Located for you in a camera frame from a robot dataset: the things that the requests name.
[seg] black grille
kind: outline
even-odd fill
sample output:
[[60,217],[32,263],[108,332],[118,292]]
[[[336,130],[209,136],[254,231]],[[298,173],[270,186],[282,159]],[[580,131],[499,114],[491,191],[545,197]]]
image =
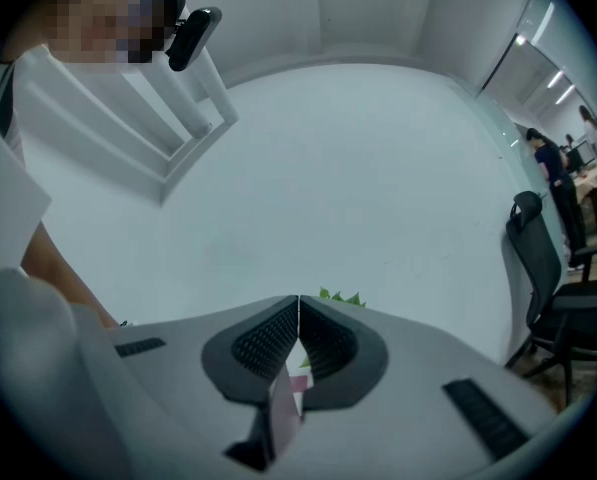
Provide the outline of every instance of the black grille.
[[473,380],[450,382],[443,389],[495,459],[527,442],[527,436]]
[[300,308],[300,341],[307,351],[314,381],[337,372],[358,352],[356,335],[306,304]]
[[116,345],[116,351],[120,357],[127,357],[164,346],[165,342],[160,338],[148,338],[146,340],[134,341],[133,343],[125,343],[124,345]]
[[273,381],[296,343],[297,332],[298,314],[290,306],[240,336],[232,353],[250,372]]

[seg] leaves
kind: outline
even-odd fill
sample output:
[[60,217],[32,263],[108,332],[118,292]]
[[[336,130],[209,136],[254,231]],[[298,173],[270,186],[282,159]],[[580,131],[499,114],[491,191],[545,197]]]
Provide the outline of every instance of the leaves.
[[360,306],[360,292],[356,293],[356,295],[347,299],[345,302],[348,302],[349,304],[355,304],[356,306]]
[[353,297],[350,297],[347,300],[345,300],[340,295],[340,292],[336,292],[333,296],[331,296],[330,293],[329,293],[329,290],[327,290],[326,288],[323,288],[321,286],[320,287],[320,298],[321,299],[337,300],[339,302],[346,302],[347,304],[353,304],[354,306],[361,306],[363,308],[367,307],[367,303],[366,302],[360,302],[360,292],[357,292],[356,295],[354,295]]

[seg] mesh chair back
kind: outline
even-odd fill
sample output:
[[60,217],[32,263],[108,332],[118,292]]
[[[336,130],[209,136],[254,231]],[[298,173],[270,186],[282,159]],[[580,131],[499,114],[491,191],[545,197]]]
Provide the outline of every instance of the mesh chair back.
[[507,221],[507,235],[520,257],[533,287],[527,311],[531,328],[551,300],[561,275],[560,259],[542,218],[542,201],[534,192],[521,192]]

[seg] pink object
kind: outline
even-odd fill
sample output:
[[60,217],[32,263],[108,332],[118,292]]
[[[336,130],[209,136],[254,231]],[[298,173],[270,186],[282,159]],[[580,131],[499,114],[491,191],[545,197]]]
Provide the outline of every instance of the pink object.
[[293,379],[290,379],[287,367],[283,367],[271,395],[271,436],[277,456],[285,451],[302,425],[295,395],[290,391],[291,380]]
[[291,379],[291,391],[293,393],[304,393],[307,391],[309,384],[309,377],[306,375],[299,375],[298,377],[290,377]]

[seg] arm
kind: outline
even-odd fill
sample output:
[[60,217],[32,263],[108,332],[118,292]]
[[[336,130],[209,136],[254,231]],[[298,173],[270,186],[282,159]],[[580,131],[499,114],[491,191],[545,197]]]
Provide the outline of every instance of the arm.
[[569,158],[562,152],[562,150],[560,150],[560,161],[562,162],[562,166],[566,169],[569,165]]
[[22,259],[22,268],[29,276],[54,286],[68,302],[89,306],[97,313],[104,327],[118,325],[62,257],[42,223],[29,242]]
[[540,162],[538,164],[538,166],[540,167],[540,170],[542,171],[542,174],[545,177],[545,179],[547,180],[547,182],[549,182],[549,171],[547,170],[547,167],[545,166],[545,164]]

